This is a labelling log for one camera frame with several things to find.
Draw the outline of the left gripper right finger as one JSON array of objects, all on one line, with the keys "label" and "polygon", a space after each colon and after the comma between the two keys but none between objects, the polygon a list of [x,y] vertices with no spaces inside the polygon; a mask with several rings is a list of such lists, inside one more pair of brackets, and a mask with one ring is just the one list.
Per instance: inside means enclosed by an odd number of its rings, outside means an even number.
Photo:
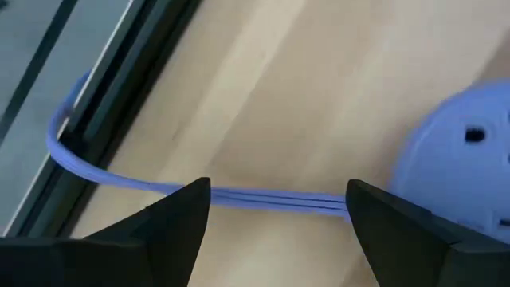
[{"label": "left gripper right finger", "polygon": [[351,179],[347,210],[384,287],[509,287],[509,245]]}]

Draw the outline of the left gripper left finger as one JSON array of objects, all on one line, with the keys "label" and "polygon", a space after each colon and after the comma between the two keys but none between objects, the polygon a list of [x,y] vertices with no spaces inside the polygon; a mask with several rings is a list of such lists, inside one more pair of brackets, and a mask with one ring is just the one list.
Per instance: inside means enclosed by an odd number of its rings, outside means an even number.
[{"label": "left gripper left finger", "polygon": [[200,178],[82,239],[2,238],[3,286],[186,286],[206,231]]}]

